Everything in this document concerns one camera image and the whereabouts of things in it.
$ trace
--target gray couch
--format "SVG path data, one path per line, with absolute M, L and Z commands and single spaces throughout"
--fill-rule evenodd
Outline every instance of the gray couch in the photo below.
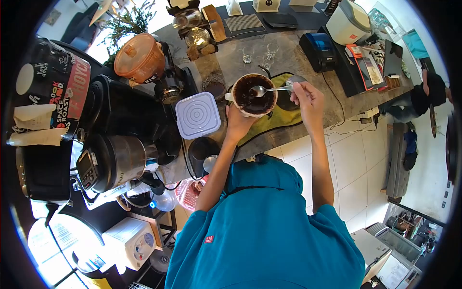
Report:
M 408 126 L 405 123 L 393 124 L 393 136 L 390 145 L 391 164 L 387 183 L 387 195 L 394 199 L 406 194 L 407 183 L 410 171 L 406 171 L 403 166 L 404 155 L 406 154 L 407 142 L 403 134 L 407 132 Z

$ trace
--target receipt printer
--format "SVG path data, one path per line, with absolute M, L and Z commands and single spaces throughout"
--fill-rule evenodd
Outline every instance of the receipt printer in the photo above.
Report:
M 314 71 L 324 72 L 335 69 L 337 57 L 334 45 L 326 33 L 305 33 L 298 42 Z

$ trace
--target shot glass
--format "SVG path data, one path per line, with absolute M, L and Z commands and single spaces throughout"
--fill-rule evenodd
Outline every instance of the shot glass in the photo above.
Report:
M 267 45 L 266 55 L 270 58 L 274 57 L 279 50 L 279 46 L 275 43 L 270 43 Z
M 265 55 L 265 56 L 263 56 L 261 66 L 263 66 L 264 68 L 270 70 L 273 63 L 274 63 L 274 58 L 269 57 L 268 55 Z
M 251 63 L 252 56 L 255 53 L 255 50 L 253 49 L 253 47 L 250 47 L 250 46 L 244 47 L 242 49 L 242 53 L 243 53 L 242 60 L 244 61 L 244 63 Z

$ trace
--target hand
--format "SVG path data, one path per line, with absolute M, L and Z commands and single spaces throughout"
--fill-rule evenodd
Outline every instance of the hand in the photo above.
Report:
M 424 88 L 425 94 L 427 96 L 429 96 L 430 95 L 430 88 L 428 87 L 428 85 L 426 83 L 424 83 L 423 88 Z
M 324 94 L 307 81 L 293 83 L 290 100 L 300 105 L 302 120 L 311 138 L 322 136 L 322 117 L 324 113 Z
M 226 106 L 226 116 L 228 117 L 226 138 L 236 144 L 245 137 L 250 127 L 258 120 L 256 117 L 245 117 L 234 103 Z

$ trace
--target red logo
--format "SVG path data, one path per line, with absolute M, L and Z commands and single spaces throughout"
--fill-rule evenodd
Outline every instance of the red logo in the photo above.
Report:
M 206 244 L 206 243 L 212 243 L 212 242 L 213 242 L 213 236 L 205 237 L 205 242 L 204 242 L 204 244 Z

